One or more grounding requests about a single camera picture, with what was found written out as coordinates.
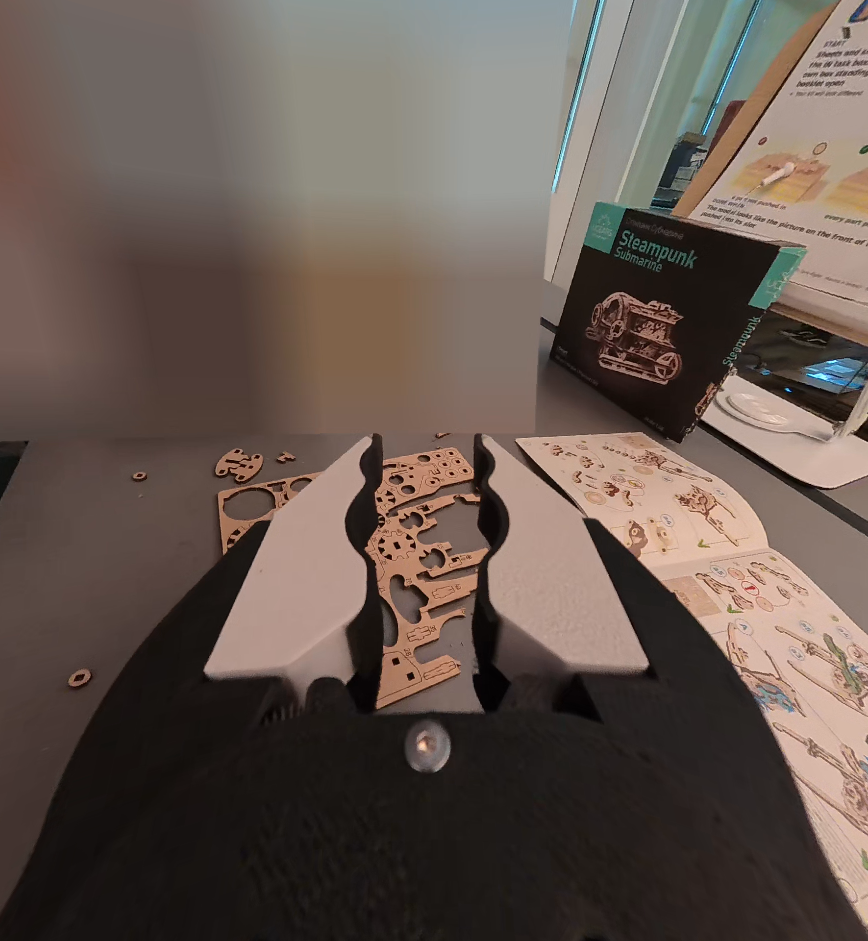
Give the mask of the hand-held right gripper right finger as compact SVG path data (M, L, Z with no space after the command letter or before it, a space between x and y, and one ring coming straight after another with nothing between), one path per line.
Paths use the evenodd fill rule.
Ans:
M552 698L576 676L650 666L588 519L487 434L473 442L477 525L487 541L472 619L473 686L495 712L518 680Z

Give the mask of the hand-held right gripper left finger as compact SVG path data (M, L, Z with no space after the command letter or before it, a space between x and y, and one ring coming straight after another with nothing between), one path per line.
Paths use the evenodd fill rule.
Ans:
M211 680L276 677L303 698L332 677L373 712L383 615L367 548L378 527L383 441L357 441L275 512L204 666Z

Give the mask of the black model kit box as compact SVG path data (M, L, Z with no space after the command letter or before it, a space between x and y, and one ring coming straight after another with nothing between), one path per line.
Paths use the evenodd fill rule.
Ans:
M762 234L599 202L550 356L684 441L805 254Z

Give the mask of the illustrated instruction booklet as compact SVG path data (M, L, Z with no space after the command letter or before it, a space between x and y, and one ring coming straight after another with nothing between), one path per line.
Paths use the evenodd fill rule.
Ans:
M771 548L727 482L643 433L516 440L702 624L781 745L868 924L868 635Z

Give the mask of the white magnifying glass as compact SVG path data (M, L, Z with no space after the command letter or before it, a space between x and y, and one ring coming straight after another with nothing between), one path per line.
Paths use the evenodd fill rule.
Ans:
M778 434L795 434L813 441L828 442L839 436L837 427L827 423L820 428L772 410L765 401L752 394L722 393L717 404L730 417L759 430Z

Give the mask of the white document stand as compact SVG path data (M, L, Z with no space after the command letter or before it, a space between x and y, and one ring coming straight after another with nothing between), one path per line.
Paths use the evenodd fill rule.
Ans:
M788 283L778 302L770 307L793 320L823 328L841 338L868 347L868 301L860 302L812 287ZM772 410L820 428L837 427L836 440L821 442L795 434L759 430L727 415L718 406L722 393L752 394ZM702 419L707 425L742 445L775 469L813 488L836 489L868 477L868 442L857 431L868 417L868 378L842 422L817 417L732 372Z

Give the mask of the instruction sign board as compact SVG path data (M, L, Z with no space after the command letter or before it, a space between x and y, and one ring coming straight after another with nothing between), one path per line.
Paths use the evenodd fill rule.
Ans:
M868 2L797 31L674 214L802 244L796 284L868 305Z

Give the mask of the glass partition frame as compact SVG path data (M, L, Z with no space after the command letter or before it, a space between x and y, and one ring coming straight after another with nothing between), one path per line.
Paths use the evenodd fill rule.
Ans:
M707 135L760 2L583 2L545 279L566 291L598 201L649 206L679 135Z

